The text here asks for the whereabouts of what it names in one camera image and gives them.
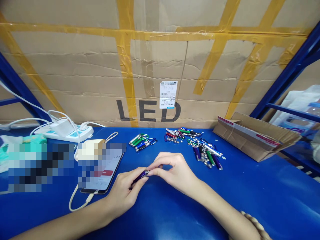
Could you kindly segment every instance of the power strip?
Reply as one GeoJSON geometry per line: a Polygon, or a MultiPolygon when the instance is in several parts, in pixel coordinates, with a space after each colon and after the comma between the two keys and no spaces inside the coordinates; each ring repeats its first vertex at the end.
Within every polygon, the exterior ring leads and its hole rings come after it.
{"type": "MultiPolygon", "coordinates": [[[[79,130],[80,125],[76,125],[78,133],[80,135],[80,142],[86,140],[87,138],[91,138],[93,134],[93,128],[88,126],[85,130],[79,130]]],[[[60,137],[54,130],[50,128],[50,125],[43,126],[39,128],[34,134],[43,134],[46,138],[52,138],[56,140],[68,141],[68,142],[78,142],[78,134],[76,131],[73,131],[66,137],[60,137]]]]}

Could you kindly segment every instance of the blue workbench surface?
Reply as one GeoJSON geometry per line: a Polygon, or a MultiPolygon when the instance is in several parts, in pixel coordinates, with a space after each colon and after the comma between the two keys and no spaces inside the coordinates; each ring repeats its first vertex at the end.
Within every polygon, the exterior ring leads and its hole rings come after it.
{"type": "MultiPolygon", "coordinates": [[[[226,160],[220,160],[222,171],[197,162],[186,141],[180,144],[164,142],[164,129],[95,128],[92,139],[106,138],[115,131],[119,135],[110,143],[128,143],[139,133],[159,139],[154,146],[139,153],[127,145],[117,173],[148,166],[160,151],[181,152],[197,177],[237,210],[256,217],[273,239],[318,239],[320,184],[280,157],[257,163],[210,129],[200,131],[204,131],[203,137],[214,142],[226,157],[226,160]]],[[[76,184],[77,177],[60,177],[47,186],[46,192],[0,195],[1,239],[69,213],[68,203],[76,184]]],[[[77,192],[73,208],[82,205],[86,197],[86,194],[77,192]]],[[[102,197],[96,195],[92,202],[102,197]]],[[[153,176],[128,212],[107,227],[84,237],[106,238],[227,239],[227,233],[204,207],[153,176]]]]}

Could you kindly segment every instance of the white charger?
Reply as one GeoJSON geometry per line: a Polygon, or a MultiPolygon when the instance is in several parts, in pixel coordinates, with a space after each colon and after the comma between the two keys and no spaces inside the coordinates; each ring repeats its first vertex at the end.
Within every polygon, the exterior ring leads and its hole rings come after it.
{"type": "Polygon", "coordinates": [[[68,119],[60,119],[58,121],[53,120],[50,124],[52,130],[54,130],[60,137],[66,137],[74,131],[73,126],[68,121],[68,119]]]}

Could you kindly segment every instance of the plug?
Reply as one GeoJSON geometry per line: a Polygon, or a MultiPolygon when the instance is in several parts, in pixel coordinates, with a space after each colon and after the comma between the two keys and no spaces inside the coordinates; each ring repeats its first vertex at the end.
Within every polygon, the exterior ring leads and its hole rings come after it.
{"type": "Polygon", "coordinates": [[[74,131],[73,126],[67,119],[60,119],[50,124],[52,130],[54,130],[60,137],[66,137],[74,131]]]}
{"type": "Polygon", "coordinates": [[[89,124],[89,122],[81,123],[79,130],[81,130],[81,131],[86,130],[88,128],[88,124],[89,124]]]}

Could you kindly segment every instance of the phone screen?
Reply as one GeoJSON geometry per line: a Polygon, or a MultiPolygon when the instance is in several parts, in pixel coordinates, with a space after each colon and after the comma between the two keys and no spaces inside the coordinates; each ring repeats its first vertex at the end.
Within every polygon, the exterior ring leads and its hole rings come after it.
{"type": "Polygon", "coordinates": [[[84,193],[94,193],[98,190],[98,193],[103,194],[108,191],[108,188],[112,182],[112,179],[117,171],[119,163],[122,159],[123,153],[121,149],[113,153],[113,157],[106,161],[106,167],[101,176],[95,177],[94,181],[86,183],[86,187],[81,190],[84,193]]]}

